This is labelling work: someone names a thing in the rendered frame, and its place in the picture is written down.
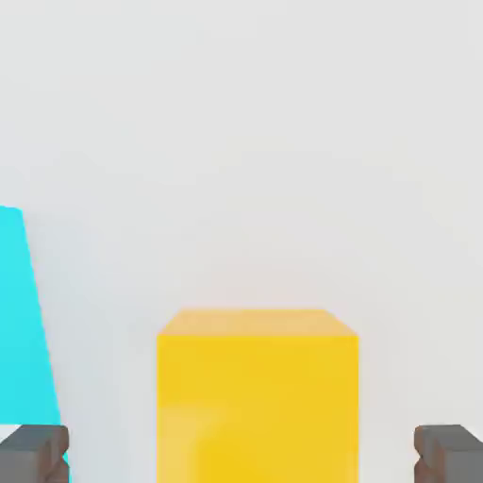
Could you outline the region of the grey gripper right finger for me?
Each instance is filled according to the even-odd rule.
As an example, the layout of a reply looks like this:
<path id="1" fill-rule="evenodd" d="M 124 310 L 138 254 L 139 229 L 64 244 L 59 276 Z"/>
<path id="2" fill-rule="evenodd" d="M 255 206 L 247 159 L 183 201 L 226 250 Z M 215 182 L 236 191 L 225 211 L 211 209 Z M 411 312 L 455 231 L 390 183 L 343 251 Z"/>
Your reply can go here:
<path id="1" fill-rule="evenodd" d="M 483 441 L 462 425 L 419 425 L 414 483 L 483 483 Z"/>

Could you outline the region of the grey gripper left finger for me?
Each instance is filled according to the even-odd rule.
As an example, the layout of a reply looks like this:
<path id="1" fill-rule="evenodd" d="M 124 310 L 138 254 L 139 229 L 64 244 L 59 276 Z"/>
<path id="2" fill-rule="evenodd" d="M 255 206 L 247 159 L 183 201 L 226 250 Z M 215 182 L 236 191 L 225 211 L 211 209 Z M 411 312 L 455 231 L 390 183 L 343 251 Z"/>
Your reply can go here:
<path id="1" fill-rule="evenodd" d="M 70 483 L 65 425 L 20 425 L 0 441 L 0 483 Z"/>

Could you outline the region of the small yellow cube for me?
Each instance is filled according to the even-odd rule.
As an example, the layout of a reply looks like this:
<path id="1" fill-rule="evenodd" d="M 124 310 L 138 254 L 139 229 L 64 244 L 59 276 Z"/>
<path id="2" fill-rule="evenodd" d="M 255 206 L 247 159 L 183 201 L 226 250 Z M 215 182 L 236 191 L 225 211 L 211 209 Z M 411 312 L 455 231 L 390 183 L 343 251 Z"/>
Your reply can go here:
<path id="1" fill-rule="evenodd" d="M 157 483 L 358 483 L 358 335 L 322 309 L 186 309 L 157 338 Z"/>

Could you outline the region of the large cyan box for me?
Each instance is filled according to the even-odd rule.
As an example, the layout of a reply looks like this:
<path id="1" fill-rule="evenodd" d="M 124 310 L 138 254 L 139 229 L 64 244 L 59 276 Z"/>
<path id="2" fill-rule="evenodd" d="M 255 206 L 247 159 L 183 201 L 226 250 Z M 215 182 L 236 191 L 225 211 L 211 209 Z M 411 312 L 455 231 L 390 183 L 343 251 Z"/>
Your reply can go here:
<path id="1" fill-rule="evenodd" d="M 64 425 L 24 216 L 0 207 L 0 441 L 20 425 Z"/>

